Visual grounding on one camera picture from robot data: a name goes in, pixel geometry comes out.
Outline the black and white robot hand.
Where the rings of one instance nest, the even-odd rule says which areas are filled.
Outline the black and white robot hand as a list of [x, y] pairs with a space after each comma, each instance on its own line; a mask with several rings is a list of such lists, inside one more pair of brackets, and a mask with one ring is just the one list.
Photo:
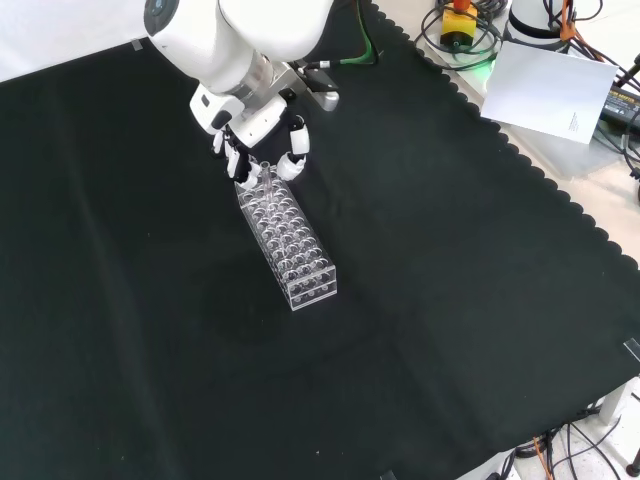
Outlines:
[[250, 190], [261, 177], [260, 162], [253, 149], [284, 123], [290, 149], [277, 162], [276, 174], [284, 181], [295, 179], [305, 168], [310, 135], [305, 120], [288, 111], [286, 98], [277, 94], [255, 112], [236, 97], [214, 94], [199, 85], [190, 101], [191, 112], [212, 140], [212, 153], [226, 159], [227, 175], [243, 190]]

